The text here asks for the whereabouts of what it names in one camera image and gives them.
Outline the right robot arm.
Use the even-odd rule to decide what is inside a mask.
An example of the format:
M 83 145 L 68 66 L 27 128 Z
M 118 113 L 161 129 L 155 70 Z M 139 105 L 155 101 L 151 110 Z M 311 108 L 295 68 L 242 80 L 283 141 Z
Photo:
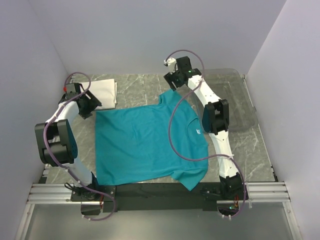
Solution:
M 229 142 L 229 103 L 220 98 L 209 87 L 204 79 L 204 73 L 197 68 L 192 68 L 190 58 L 167 57 L 164 65 L 168 73 L 164 79 L 170 88 L 186 85 L 196 95 L 203 106 L 202 128 L 208 133 L 213 142 L 215 154 L 219 164 L 220 187 L 219 194 L 223 199 L 235 199 L 236 196 L 247 198 L 247 189 L 243 174 L 234 160 Z

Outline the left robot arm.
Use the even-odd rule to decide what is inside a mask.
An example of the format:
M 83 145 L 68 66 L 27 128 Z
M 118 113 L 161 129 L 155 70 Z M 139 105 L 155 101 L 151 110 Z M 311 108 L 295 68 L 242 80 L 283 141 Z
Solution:
M 40 160 L 51 167 L 59 167 L 74 181 L 74 191 L 88 201 L 96 200 L 100 188 L 95 175 L 78 158 L 78 146 L 71 129 L 77 115 L 86 119 L 102 103 L 91 93 L 65 93 L 58 109 L 46 122 L 36 124 L 34 131 Z

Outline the teal t shirt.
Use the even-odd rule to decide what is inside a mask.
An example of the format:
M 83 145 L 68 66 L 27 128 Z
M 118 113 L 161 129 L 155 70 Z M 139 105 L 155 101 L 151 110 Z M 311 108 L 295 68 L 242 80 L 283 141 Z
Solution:
M 172 90 L 157 104 L 99 111 L 95 166 L 100 185 L 169 176 L 192 190 L 208 171 L 208 143 L 189 103 Z

